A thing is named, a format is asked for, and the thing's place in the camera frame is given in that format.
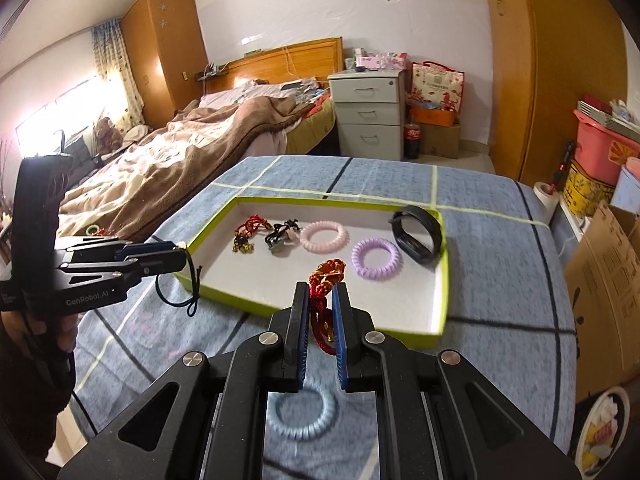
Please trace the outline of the left hand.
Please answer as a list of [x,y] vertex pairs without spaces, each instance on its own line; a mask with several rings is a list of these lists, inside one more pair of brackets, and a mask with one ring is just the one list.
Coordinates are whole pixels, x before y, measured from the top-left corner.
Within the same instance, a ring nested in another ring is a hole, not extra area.
[[[29,333],[42,335],[48,331],[46,322],[39,321],[26,312],[2,312],[1,321],[8,336],[28,358],[32,357],[27,345]],[[78,323],[77,314],[57,318],[51,322],[56,344],[62,351],[70,353],[75,350]]]

